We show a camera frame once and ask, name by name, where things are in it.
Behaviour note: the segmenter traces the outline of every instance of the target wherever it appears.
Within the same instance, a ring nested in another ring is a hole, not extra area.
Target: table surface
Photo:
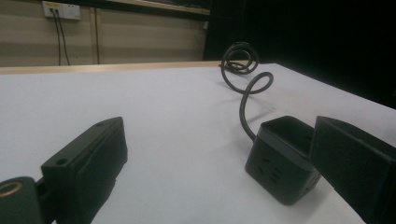
[[[245,172],[252,143],[239,123],[242,96],[217,64],[1,68],[0,181],[37,180],[40,165],[80,133],[122,116],[129,160],[93,223],[363,223],[323,178],[285,206]],[[326,116],[396,146],[395,110],[277,64],[253,74],[262,71],[275,81],[247,101],[254,133],[286,115],[311,126]],[[243,88],[253,75],[229,77]]]

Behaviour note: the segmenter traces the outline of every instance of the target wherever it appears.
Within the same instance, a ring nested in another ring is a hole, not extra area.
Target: beige wall panel
[[[202,21],[101,10],[102,63],[201,61]]]
[[[92,64],[90,12],[81,20],[62,20],[70,63]],[[63,65],[66,59],[62,53]],[[41,2],[0,1],[0,66],[58,65],[58,40],[53,19],[44,17]]]

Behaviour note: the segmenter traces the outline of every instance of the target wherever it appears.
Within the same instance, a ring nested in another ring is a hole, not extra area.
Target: black plastic device
[[[396,223],[396,148],[318,117],[309,159],[366,223]]]
[[[122,118],[96,123],[42,166],[43,178],[0,183],[0,223],[91,223],[127,162]]]
[[[294,204],[315,187],[320,173],[308,160],[314,129],[293,117],[262,123],[247,172],[283,204]]]

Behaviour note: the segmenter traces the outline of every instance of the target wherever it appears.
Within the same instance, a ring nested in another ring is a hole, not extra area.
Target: cable
[[[247,63],[236,63],[232,62],[231,59],[236,54],[244,54],[247,56]],[[229,71],[236,75],[248,75],[253,72],[257,66],[259,65],[259,55],[256,50],[254,50],[248,43],[245,42],[236,42],[230,46],[229,49],[225,52],[224,56],[221,59],[221,75],[224,78],[224,81],[230,86],[233,91],[239,92],[243,94],[241,105],[239,106],[239,119],[241,121],[242,127],[244,128],[247,135],[250,137],[252,141],[256,139],[256,134],[250,130],[248,127],[248,123],[245,116],[245,108],[248,101],[248,96],[250,94],[257,94],[262,91],[267,90],[274,82],[274,76],[269,72],[263,72],[255,76],[247,85],[247,88],[243,91],[241,89],[236,88],[230,80],[227,78],[225,71]],[[261,78],[268,77],[268,82],[265,86],[261,87],[258,90],[252,91],[254,84],[256,84]]]
[[[250,137],[252,141],[256,139],[256,134],[248,127],[247,119],[245,117],[245,107],[247,106],[248,96],[251,94],[251,89],[253,88],[254,84],[258,82],[261,78],[268,77],[269,80],[267,84],[262,88],[267,90],[274,82],[274,76],[269,72],[263,72],[255,76],[247,85],[247,89],[245,90],[244,96],[242,96],[241,105],[239,106],[239,119],[241,120],[242,127],[245,130],[245,133]]]
[[[55,20],[56,33],[58,34],[58,65],[61,66],[61,37],[59,36],[58,22],[53,9],[50,8],[49,11],[52,13],[52,17]]]
[[[57,17],[58,22],[59,22],[59,27],[61,27],[62,38],[64,39],[64,28],[62,27],[61,18],[59,17],[58,10],[55,10],[55,13],[56,13],[56,17]],[[66,40],[65,39],[64,39],[64,55],[66,56],[67,64],[70,65],[69,56],[67,55]]]

